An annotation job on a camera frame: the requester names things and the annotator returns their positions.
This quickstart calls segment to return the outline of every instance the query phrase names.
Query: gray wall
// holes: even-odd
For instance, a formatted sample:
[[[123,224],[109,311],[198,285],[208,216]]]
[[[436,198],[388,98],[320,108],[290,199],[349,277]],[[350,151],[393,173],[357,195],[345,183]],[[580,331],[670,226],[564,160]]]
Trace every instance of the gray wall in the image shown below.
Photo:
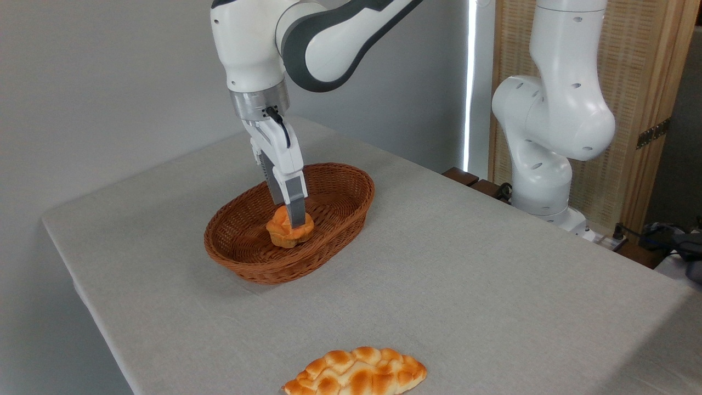
[[[702,27],[696,27],[646,222],[693,226],[702,215]]]
[[[0,2],[0,394],[130,393],[39,217],[232,133],[209,4]],[[290,112],[459,165],[464,8],[425,0],[343,88],[291,87]]]

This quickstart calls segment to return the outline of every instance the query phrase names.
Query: pastry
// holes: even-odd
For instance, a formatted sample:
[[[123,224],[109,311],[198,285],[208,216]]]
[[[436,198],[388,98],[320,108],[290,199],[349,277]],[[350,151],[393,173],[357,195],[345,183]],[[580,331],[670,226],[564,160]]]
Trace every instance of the pastry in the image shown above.
[[[330,351],[283,386],[288,395],[398,395],[427,377],[427,369],[392,349]]]
[[[270,233],[270,241],[278,247],[292,248],[298,243],[305,242],[312,237],[314,222],[312,217],[305,213],[305,224],[292,229],[288,209],[285,205],[278,207],[273,214],[273,218],[265,226]]]

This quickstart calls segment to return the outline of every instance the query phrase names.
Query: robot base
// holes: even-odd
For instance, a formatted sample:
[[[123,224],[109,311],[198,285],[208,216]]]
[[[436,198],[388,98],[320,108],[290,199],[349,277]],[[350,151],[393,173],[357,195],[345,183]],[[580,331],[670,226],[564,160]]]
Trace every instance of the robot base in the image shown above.
[[[572,207],[567,207],[558,214],[535,215],[535,217],[540,218],[550,224],[554,224],[565,231],[584,238],[587,241],[595,241],[596,234],[588,227],[588,222],[583,213]]]

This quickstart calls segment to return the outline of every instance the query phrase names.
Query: brown woven basket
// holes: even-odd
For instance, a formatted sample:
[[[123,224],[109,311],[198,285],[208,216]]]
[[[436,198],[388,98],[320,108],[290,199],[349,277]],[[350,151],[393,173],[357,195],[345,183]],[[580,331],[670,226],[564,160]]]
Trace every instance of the brown woven basket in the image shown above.
[[[361,169],[347,164],[310,164],[303,169],[305,210],[314,220],[312,238],[291,249],[273,245],[265,224],[273,204],[265,182],[219,209],[205,230],[205,250],[239,277],[280,284],[305,276],[341,251],[363,228],[375,186]]]

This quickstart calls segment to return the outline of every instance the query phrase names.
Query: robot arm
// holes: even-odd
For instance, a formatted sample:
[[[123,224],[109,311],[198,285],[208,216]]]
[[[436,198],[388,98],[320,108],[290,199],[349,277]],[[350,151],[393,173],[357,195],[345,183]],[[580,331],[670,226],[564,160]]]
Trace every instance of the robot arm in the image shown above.
[[[537,0],[530,53],[541,78],[507,78],[493,112],[512,158],[512,205],[577,235],[585,218],[568,208],[567,158],[597,157],[614,137],[614,116],[597,78],[607,0]]]
[[[234,110],[251,135],[275,204],[305,223],[307,187],[284,73],[308,91],[344,84],[368,49],[421,0],[350,0],[326,10],[307,0],[215,0],[210,11]]]

